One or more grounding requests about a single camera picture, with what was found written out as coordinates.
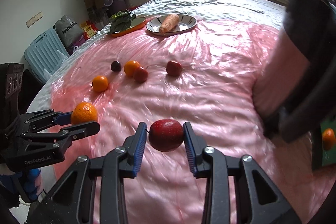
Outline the left gloved hand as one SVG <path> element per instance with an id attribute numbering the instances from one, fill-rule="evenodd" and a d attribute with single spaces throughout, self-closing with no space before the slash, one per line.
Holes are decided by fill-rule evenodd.
<path id="1" fill-rule="evenodd" d="M 32 169 L 15 173 L 9 170 L 5 164 L 1 164 L 1 184 L 12 194 L 19 195 L 19 189 L 15 185 L 17 178 L 25 195 L 30 202 L 35 202 L 43 191 L 41 169 Z"/>

